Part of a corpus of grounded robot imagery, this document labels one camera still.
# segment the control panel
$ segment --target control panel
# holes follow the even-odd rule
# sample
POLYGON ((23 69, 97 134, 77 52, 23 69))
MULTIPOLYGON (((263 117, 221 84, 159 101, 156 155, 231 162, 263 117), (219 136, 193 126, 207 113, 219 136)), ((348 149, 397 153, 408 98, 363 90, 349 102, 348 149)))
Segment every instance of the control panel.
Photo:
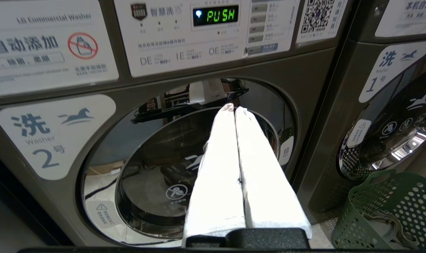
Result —
POLYGON ((300 0, 115 0, 133 77, 290 49, 300 0))

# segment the button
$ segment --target button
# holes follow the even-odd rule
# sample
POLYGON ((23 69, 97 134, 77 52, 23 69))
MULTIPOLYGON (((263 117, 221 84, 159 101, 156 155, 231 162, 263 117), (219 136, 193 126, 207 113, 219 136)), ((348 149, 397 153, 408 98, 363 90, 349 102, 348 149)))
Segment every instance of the button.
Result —
POLYGON ((254 5, 252 6, 252 13, 254 12, 262 12, 262 11, 266 11, 268 10, 268 5, 264 4, 264 5, 254 5))
POLYGON ((249 43, 257 42, 257 41, 262 41, 262 40, 263 40, 263 35, 249 37, 249 43))
POLYGON ((250 23, 260 23, 260 22, 264 22, 266 21, 266 15, 264 16, 256 16, 256 17, 251 17, 250 18, 250 23))
POLYGON ((261 46, 254 46, 254 47, 247 48, 247 54, 248 55, 261 53, 261 51, 262 51, 261 46))
POLYGON ((266 53, 266 52, 271 52, 271 51, 277 51, 277 48, 279 48, 279 43, 262 45, 261 46, 261 52, 266 53))
POLYGON ((254 32, 263 32, 265 30, 265 26, 259 26, 259 27, 250 27, 249 28, 249 33, 254 33, 254 32))

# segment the green plastic laundry basket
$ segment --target green plastic laundry basket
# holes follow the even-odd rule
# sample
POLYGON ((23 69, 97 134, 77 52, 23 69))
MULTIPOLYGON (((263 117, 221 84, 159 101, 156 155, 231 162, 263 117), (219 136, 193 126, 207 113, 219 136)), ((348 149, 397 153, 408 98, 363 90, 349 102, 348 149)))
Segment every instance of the green plastic laundry basket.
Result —
POLYGON ((414 235, 419 248, 426 249, 426 178, 395 170, 373 173, 350 190, 332 233, 335 248, 391 249, 362 216, 377 210, 396 216, 403 232, 414 235))

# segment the no detergent symbol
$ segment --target no detergent symbol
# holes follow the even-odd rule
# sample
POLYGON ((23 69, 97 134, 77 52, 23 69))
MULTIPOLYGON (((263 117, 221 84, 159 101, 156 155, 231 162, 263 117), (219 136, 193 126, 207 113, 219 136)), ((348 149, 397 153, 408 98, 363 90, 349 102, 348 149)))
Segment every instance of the no detergent symbol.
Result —
POLYGON ((68 48, 75 57, 84 60, 94 58, 99 50, 96 40, 84 32, 72 34, 68 39, 68 48))
POLYGON ((188 189, 183 184, 175 184, 166 190, 166 197, 170 200, 178 200, 188 193, 188 189))

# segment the basket handle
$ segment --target basket handle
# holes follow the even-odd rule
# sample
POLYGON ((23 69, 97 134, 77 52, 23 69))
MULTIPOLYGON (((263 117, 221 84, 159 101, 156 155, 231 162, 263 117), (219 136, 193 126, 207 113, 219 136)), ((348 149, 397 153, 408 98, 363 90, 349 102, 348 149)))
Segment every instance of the basket handle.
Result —
POLYGON ((370 186, 371 185, 371 181, 375 178, 378 177, 383 177, 383 176, 387 176, 388 178, 393 177, 396 174, 396 170, 391 169, 391 170, 384 170, 384 171, 377 171, 374 173, 369 174, 369 176, 366 178, 366 180, 364 180, 364 182, 361 184, 361 186, 370 186))

